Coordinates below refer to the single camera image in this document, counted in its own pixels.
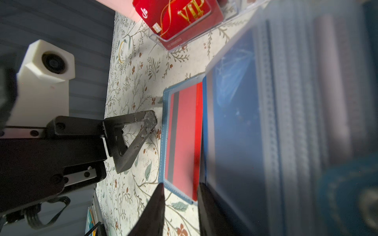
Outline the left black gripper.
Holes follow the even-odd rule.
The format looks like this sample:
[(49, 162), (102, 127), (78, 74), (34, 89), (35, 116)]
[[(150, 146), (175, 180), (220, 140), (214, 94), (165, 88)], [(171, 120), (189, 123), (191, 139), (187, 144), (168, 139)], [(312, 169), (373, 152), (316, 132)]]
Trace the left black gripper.
[(101, 120), (58, 116), (46, 127), (1, 131), (1, 214), (23, 210), (129, 170), (157, 125), (153, 110)]

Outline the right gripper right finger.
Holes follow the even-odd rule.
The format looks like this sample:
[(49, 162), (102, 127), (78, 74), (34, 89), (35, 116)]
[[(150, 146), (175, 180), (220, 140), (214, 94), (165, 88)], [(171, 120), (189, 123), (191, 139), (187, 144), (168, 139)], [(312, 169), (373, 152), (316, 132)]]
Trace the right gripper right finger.
[(199, 184), (198, 218), (202, 236), (249, 236), (251, 232), (228, 209), (222, 208), (217, 195), (204, 183)]

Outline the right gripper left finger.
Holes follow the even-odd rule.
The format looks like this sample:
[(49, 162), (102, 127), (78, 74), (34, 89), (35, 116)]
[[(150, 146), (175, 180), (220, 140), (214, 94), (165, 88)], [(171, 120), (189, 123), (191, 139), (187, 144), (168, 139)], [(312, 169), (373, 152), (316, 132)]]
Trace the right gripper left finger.
[(164, 185), (163, 183), (159, 183), (140, 219), (130, 231), (129, 236), (162, 236), (164, 227), (164, 213)]

